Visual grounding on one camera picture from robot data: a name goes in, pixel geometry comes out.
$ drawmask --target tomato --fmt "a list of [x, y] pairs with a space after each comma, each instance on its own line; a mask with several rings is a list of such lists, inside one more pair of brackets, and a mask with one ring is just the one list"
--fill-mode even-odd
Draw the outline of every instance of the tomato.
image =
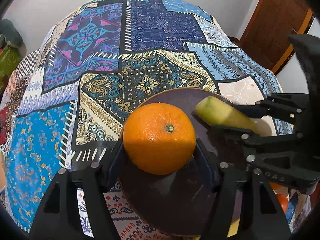
[[288, 204], [289, 204], [287, 196], [284, 194], [277, 194], [276, 197], [282, 207], [283, 212], [285, 213], [288, 209]]
[[277, 189], [280, 189], [280, 188], [283, 187], [283, 186], [281, 186], [281, 185], [279, 185], [279, 184], [276, 184], [276, 183], [274, 183], [274, 182], [269, 182], [269, 184], [270, 184], [270, 186], [271, 186], [271, 188], [272, 188], [273, 190], [277, 190]]

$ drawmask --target green fabric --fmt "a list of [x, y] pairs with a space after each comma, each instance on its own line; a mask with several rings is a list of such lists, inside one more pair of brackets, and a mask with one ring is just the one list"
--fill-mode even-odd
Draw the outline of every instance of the green fabric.
[[6, 46], [0, 54], [0, 93], [7, 87], [9, 77], [17, 68], [21, 57], [16, 49]]

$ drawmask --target brown plate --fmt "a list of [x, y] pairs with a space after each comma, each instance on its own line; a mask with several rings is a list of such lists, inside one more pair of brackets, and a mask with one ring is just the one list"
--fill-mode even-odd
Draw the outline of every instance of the brown plate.
[[[143, 104], [161, 102], [179, 107], [190, 118], [196, 138], [201, 138], [209, 151], [219, 152], [219, 158], [232, 165], [244, 165], [239, 146], [226, 143], [218, 131], [215, 139], [210, 140], [209, 126], [194, 115], [195, 106], [208, 96], [230, 104], [219, 94], [196, 88], [167, 90]], [[130, 206], [152, 226], [171, 235], [201, 235], [215, 194], [203, 185], [193, 158], [183, 169], [164, 176], [146, 173], [129, 161], [119, 176], [119, 182]], [[239, 217], [240, 206], [241, 193], [238, 192], [232, 220]]]

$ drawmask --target flower motif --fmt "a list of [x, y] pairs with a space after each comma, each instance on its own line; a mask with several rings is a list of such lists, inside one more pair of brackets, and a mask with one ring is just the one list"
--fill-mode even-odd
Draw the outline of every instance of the flower motif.
[[138, 85], [135, 86], [135, 88], [142, 90], [145, 92], [148, 96], [150, 96], [153, 89], [159, 85], [159, 82], [152, 79], [151, 77], [145, 75], [141, 82], [139, 82]]

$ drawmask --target screw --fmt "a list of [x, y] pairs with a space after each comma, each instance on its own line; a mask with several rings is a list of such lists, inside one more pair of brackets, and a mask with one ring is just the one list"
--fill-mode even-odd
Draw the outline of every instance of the screw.
[[91, 163], [91, 165], [90, 165], [92, 168], [98, 168], [99, 166], [100, 166], [100, 163], [98, 163], [98, 162], [93, 162], [93, 163]]
[[253, 154], [250, 154], [250, 155], [247, 156], [247, 162], [249, 162], [249, 163], [253, 162], [255, 160], [255, 158], [256, 157]]
[[248, 138], [249, 138], [249, 134], [247, 134], [247, 133], [244, 133], [243, 135], [241, 135], [242, 140], [246, 140]]
[[61, 169], [58, 170], [58, 173], [59, 173], [60, 175], [64, 174], [65, 172], [66, 172], [66, 169], [65, 169], [65, 168], [61, 168]]
[[225, 162], [222, 162], [222, 163], [220, 163], [220, 167], [223, 168], [223, 169], [226, 169], [226, 168], [229, 167], [229, 164], [225, 163]]
[[261, 171], [259, 168], [255, 168], [255, 169], [253, 170], [253, 172], [254, 172], [255, 174], [257, 174], [257, 175], [262, 174], [262, 171]]

